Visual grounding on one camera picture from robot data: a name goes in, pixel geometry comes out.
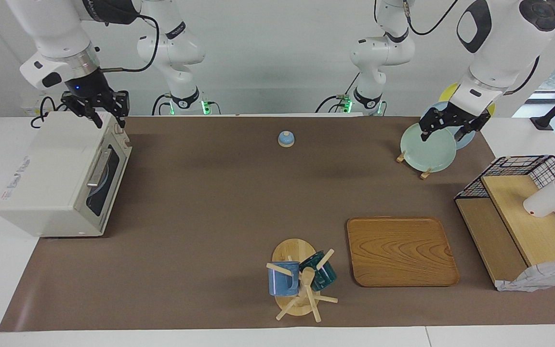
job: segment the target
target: label sticker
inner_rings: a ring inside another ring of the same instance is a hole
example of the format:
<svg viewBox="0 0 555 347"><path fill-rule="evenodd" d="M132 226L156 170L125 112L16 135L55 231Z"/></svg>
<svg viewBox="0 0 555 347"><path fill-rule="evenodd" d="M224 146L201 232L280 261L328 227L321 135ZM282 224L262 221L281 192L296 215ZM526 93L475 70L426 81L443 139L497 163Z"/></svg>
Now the label sticker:
<svg viewBox="0 0 555 347"><path fill-rule="evenodd" d="M20 180L23 178L23 174L26 172L30 164L31 164L31 157L25 156L25 158L23 159L23 162L20 164L17 171L14 173L13 179L7 185L6 190L1 194L0 200L12 199L14 189L16 189L16 187L20 183Z"/></svg>

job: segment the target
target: white checkered cloth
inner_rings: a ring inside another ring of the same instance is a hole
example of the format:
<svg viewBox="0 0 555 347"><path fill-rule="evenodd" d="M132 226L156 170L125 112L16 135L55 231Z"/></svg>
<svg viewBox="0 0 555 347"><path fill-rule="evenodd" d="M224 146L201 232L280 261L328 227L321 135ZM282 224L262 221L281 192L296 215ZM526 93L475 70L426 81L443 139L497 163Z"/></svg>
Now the white checkered cloth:
<svg viewBox="0 0 555 347"><path fill-rule="evenodd" d="M496 289L504 291L534 292L555 286L555 262L545 262L527 268L515 281L496 281Z"/></svg>

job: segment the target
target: wooden peg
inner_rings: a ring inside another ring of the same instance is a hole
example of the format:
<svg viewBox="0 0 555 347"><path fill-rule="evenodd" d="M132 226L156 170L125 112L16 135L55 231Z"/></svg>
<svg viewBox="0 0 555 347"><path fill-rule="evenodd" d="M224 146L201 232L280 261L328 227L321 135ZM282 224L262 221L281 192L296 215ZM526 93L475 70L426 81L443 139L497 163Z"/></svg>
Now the wooden peg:
<svg viewBox="0 0 555 347"><path fill-rule="evenodd" d="M328 303L337 304L337 298L330 298L328 296L315 295L314 299L315 300L320 300L320 301L327 301Z"/></svg>
<svg viewBox="0 0 555 347"><path fill-rule="evenodd" d="M325 264L326 262L329 261L329 258L331 257L331 255L333 255L333 253L335 253L335 251L333 250L333 248L331 248L331 249L327 252L327 254L324 255L324 257L322 257L322 259L320 260L320 262L318 262L317 270L320 270L320 269L324 266L324 264Z"/></svg>
<svg viewBox="0 0 555 347"><path fill-rule="evenodd" d="M432 173L432 168L430 167L429 169L427 169L427 171L421 174L421 179L425 180L430 176L431 173Z"/></svg>
<svg viewBox="0 0 555 347"><path fill-rule="evenodd" d="M314 281L314 276L315 275L316 275L316 272L314 271L313 268L311 268L311 267L304 268L304 270L301 272L301 284L302 284L302 286L311 285L312 281Z"/></svg>
<svg viewBox="0 0 555 347"><path fill-rule="evenodd" d="M277 266L275 264L271 264L270 262L267 263L267 268L279 272L280 274L294 277L293 273L290 270L286 270L285 268Z"/></svg>
<svg viewBox="0 0 555 347"><path fill-rule="evenodd" d="M397 162L399 162L399 163L403 162L403 161L404 161L404 156L405 156L405 155L406 155L406 151L403 151L403 152L399 155L399 157L396 159Z"/></svg>
<svg viewBox="0 0 555 347"><path fill-rule="evenodd" d="M276 319L277 319L277 320L280 320L280 319L284 318L284 316L286 316L286 313L288 312L288 310L291 309L292 306L295 306L295 304L297 303L297 301L298 301L299 299L300 299L299 297L293 298L293 299L288 303L288 305L286 305L286 306L284 307L284 309L276 316Z"/></svg>
<svg viewBox="0 0 555 347"><path fill-rule="evenodd" d="M320 312L318 312L318 307L316 306L316 301L314 300L314 292L310 286L305 286L305 291L308 294L308 299L310 299L310 306L312 307L312 312L314 312L314 319L317 323L320 323L322 319L320 318Z"/></svg>

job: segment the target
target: cup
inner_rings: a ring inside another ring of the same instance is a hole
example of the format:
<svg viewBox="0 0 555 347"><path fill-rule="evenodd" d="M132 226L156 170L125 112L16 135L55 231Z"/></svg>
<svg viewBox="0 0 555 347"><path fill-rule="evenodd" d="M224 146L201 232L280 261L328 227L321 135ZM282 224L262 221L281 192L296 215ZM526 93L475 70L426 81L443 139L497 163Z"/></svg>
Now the cup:
<svg viewBox="0 0 555 347"><path fill-rule="evenodd" d="M306 267L314 269L315 275L311 287L315 292L320 292L324 288L327 288L337 279L337 275L335 274L335 271L333 271L333 267L331 267L329 262L324 263L324 266L322 266L320 270L317 270L317 265L323 258L324 251L318 251L315 255L305 259L301 265L299 265L300 271L303 271Z"/></svg>
<svg viewBox="0 0 555 347"><path fill-rule="evenodd" d="M299 294L299 262L276 261L272 264L290 270L293 276L269 268L269 294L273 296L295 296Z"/></svg>

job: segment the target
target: round wooden base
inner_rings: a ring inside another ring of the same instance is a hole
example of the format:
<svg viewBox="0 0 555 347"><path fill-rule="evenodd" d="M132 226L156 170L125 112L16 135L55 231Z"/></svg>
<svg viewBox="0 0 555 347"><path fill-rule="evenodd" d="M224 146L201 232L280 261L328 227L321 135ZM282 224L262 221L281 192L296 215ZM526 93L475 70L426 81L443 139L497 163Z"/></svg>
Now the round wooden base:
<svg viewBox="0 0 555 347"><path fill-rule="evenodd" d="M302 262L314 255L316 251L311 244L307 243L302 239L288 239L275 248L273 251L273 256L271 261L298 261ZM304 294L304 288L299 289L299 295ZM320 295L320 292L314 292L315 295ZM276 296L276 303L280 310L284 309L291 300L296 298L295 296ZM297 302L293 307L287 310L287 314L291 316L305 316L312 312L312 306L310 305L310 300L308 298L302 299Z"/></svg>

